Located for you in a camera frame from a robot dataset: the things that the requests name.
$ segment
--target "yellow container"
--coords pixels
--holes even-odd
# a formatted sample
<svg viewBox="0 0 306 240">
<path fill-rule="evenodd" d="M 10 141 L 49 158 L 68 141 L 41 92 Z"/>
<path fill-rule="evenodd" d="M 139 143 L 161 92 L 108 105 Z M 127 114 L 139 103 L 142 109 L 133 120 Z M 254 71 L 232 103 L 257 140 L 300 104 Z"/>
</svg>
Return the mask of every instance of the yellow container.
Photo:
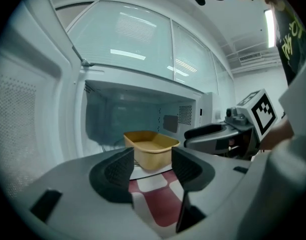
<svg viewBox="0 0 306 240">
<path fill-rule="evenodd" d="M 134 147 L 138 164 L 150 171 L 171 164 L 171 149 L 180 145 L 175 138 L 149 130 L 125 132 L 124 141 L 126 147 Z"/>
</svg>

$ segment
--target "air vent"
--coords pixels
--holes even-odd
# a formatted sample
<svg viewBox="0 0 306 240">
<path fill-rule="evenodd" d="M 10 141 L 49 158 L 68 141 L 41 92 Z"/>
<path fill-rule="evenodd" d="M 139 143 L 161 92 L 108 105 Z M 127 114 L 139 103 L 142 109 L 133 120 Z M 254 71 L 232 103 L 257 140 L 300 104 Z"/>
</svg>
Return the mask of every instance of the air vent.
<svg viewBox="0 0 306 240">
<path fill-rule="evenodd" d="M 191 125 L 192 106 L 179 106 L 178 123 Z"/>
<path fill-rule="evenodd" d="M 255 53 L 251 53 L 251 54 L 239 57 L 238 59 L 239 59 L 240 63 L 244 63 L 244 62 L 257 60 L 257 59 L 260 59 L 260 58 L 262 58 L 261 52 L 255 52 Z"/>
<path fill-rule="evenodd" d="M 94 92 L 94 89 L 91 86 L 89 86 L 87 83 L 85 83 L 84 91 L 90 94 L 91 92 Z"/>
</svg>

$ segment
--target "black t-shirt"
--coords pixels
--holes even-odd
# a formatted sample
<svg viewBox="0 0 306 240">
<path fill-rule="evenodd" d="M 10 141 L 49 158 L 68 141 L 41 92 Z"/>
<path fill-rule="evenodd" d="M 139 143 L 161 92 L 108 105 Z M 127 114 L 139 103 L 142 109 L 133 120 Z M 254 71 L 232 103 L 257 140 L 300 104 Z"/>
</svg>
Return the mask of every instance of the black t-shirt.
<svg viewBox="0 0 306 240">
<path fill-rule="evenodd" d="M 276 47 L 290 84 L 306 60 L 306 29 L 290 4 L 284 0 L 283 10 L 274 8 Z"/>
</svg>

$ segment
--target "red and white cloth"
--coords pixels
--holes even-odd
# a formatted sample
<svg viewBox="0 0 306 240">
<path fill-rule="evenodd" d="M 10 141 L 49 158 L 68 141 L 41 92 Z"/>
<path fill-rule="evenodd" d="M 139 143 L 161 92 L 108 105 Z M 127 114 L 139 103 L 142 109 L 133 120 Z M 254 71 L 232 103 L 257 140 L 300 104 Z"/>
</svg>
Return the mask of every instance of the red and white cloth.
<svg viewBox="0 0 306 240">
<path fill-rule="evenodd" d="M 128 191 L 136 214 L 160 237 L 176 234 L 184 191 L 173 170 L 130 180 Z"/>
</svg>

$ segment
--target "ceiling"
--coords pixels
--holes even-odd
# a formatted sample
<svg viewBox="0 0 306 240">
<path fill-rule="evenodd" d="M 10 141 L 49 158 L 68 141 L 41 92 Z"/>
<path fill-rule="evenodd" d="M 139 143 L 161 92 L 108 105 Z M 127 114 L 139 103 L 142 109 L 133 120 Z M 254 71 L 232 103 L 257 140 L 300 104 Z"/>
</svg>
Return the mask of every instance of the ceiling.
<svg viewBox="0 0 306 240">
<path fill-rule="evenodd" d="M 276 67 L 281 61 L 276 47 L 268 49 L 264 0 L 168 0 L 190 14 L 214 37 L 229 62 L 232 73 Z M 239 57 L 261 52 L 262 59 L 241 65 Z"/>
</svg>

